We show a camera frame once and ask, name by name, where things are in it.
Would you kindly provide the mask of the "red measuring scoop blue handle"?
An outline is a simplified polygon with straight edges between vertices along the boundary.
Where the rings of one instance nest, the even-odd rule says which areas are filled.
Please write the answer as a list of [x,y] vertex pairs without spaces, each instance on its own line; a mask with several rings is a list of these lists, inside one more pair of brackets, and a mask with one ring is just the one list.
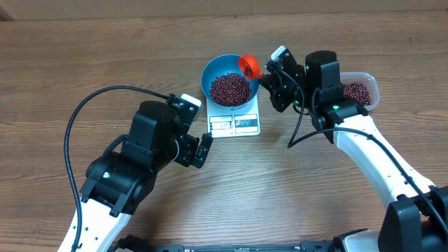
[[257,59],[250,54],[240,56],[237,60],[237,64],[240,71],[249,80],[264,77],[264,75],[260,71],[260,65]]

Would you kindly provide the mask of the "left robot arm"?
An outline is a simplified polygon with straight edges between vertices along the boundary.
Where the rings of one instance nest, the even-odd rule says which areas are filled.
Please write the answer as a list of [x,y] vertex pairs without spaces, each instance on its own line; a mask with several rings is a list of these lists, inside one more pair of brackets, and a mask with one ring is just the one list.
[[128,134],[117,137],[87,168],[71,227],[60,251],[107,251],[170,162],[201,168],[213,138],[188,134],[202,103],[183,95],[144,101]]

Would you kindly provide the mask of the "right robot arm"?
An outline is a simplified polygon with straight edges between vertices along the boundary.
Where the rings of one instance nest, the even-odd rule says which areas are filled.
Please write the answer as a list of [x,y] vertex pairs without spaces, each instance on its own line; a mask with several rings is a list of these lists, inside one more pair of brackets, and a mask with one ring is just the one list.
[[288,105],[311,116],[315,134],[345,152],[376,190],[386,208],[380,230],[354,230],[330,241],[303,241],[301,251],[446,251],[447,188],[421,175],[382,136],[368,110],[344,96],[333,51],[308,54],[299,65],[278,47],[258,79],[273,107]]

